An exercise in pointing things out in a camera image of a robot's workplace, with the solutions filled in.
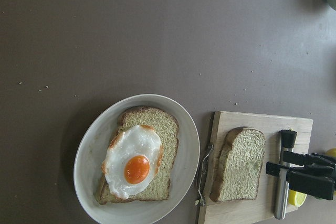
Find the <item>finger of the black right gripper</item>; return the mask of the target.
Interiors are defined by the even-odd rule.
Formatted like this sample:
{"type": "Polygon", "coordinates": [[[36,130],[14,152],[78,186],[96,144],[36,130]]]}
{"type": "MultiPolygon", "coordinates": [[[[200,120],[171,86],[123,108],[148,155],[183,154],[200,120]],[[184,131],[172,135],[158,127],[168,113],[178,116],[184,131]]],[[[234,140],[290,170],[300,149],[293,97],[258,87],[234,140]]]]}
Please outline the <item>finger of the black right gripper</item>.
{"type": "Polygon", "coordinates": [[[319,165],[335,168],[335,157],[326,156],[318,153],[299,154],[290,151],[284,151],[283,160],[286,163],[299,166],[319,165]]]}
{"type": "Polygon", "coordinates": [[[304,167],[287,167],[280,164],[275,164],[271,162],[266,163],[266,174],[272,176],[279,176],[280,170],[284,169],[285,172],[300,172],[303,174],[308,174],[312,176],[332,176],[333,167],[322,166],[322,165],[306,165],[304,167]]]}

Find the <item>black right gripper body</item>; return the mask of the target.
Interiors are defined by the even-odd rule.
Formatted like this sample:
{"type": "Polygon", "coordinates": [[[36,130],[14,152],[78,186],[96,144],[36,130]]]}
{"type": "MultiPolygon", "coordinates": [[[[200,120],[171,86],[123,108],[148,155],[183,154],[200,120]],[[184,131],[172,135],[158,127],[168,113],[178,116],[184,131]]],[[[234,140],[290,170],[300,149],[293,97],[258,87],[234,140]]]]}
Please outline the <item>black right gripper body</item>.
{"type": "Polygon", "coordinates": [[[289,188],[321,199],[332,200],[335,192],[335,168],[332,176],[312,176],[300,172],[287,172],[289,188]]]}

